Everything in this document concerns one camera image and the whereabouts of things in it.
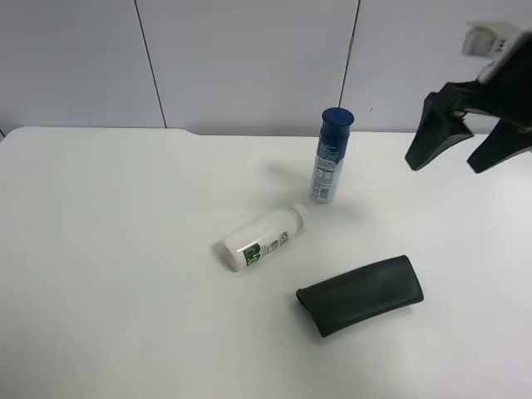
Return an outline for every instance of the robotic arm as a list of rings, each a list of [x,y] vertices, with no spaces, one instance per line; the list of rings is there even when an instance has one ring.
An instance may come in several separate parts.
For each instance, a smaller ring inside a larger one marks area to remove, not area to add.
[[[464,123],[469,112],[500,118],[467,160],[476,173],[532,150],[532,32],[514,32],[506,35],[511,39],[501,39],[489,29],[478,27],[468,33],[463,52],[478,55],[475,52],[480,43],[486,54],[498,53],[497,58],[477,80],[449,82],[426,97],[421,122],[406,153],[406,162],[413,170],[473,137]]]

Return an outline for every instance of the green label design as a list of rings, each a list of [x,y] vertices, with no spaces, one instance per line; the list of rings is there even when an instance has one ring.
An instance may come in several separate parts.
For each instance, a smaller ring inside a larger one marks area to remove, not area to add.
[[[253,244],[250,247],[246,248],[244,251],[242,251],[242,253],[246,258],[246,263],[248,264],[248,266],[250,264],[254,264],[260,259],[260,245]]]

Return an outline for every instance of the bottle cap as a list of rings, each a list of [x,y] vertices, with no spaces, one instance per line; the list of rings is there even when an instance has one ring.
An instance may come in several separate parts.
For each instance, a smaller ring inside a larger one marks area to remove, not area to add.
[[[322,135],[338,139],[347,139],[349,137],[349,130],[355,121],[355,117],[351,112],[340,107],[325,110],[322,113],[322,119]]]
[[[290,207],[290,209],[294,209],[296,212],[299,213],[299,216],[301,216],[301,220],[303,221],[303,227],[308,227],[308,223],[310,222],[310,216],[308,215],[308,210],[301,204],[295,204]]]

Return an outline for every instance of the white plastic bottle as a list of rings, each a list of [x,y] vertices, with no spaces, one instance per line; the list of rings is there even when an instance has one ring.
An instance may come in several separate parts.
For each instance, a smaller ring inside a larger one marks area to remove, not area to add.
[[[242,270],[283,247],[305,224],[308,212],[300,204],[276,210],[228,235],[226,258],[236,271]]]

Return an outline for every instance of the black case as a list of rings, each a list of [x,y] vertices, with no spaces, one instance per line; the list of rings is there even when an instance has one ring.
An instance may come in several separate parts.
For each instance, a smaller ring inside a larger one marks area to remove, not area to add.
[[[407,256],[382,260],[296,292],[322,337],[423,300]]]

